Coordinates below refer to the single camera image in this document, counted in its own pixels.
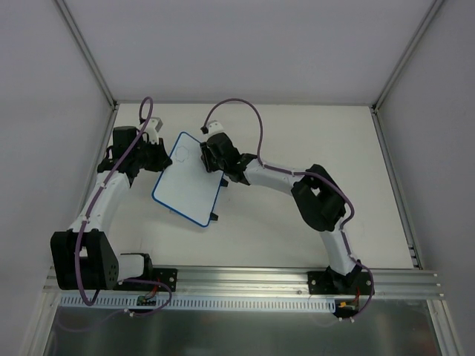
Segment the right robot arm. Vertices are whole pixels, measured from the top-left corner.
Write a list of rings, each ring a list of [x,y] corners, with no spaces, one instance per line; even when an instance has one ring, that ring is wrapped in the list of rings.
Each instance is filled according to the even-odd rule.
[[[201,160],[207,172],[222,171],[231,181],[256,185],[290,195],[303,221],[316,230],[324,243],[329,266],[316,280],[327,294],[350,294],[356,290],[362,267],[352,256],[344,233],[346,207],[354,208],[327,171],[314,164],[303,172],[272,167],[254,154],[242,154],[225,133],[216,133],[200,143]]]

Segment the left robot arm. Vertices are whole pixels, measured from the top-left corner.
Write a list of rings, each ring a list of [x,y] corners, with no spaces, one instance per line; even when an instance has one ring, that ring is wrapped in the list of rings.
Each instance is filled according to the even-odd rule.
[[[145,253],[118,253],[108,231],[119,204],[141,171],[161,172],[172,164],[159,135],[161,121],[152,119],[146,129],[117,127],[112,144],[97,167],[96,184],[84,208],[65,231],[56,231],[50,249],[58,286],[76,290],[146,290],[156,273]]]

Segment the blue framed whiteboard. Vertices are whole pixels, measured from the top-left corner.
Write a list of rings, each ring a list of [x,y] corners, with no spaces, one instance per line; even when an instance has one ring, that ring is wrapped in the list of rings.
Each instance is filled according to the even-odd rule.
[[[151,198],[206,228],[212,222],[210,213],[214,213],[223,172],[208,173],[200,157],[200,142],[189,133],[180,132],[170,153],[172,165],[160,174]]]

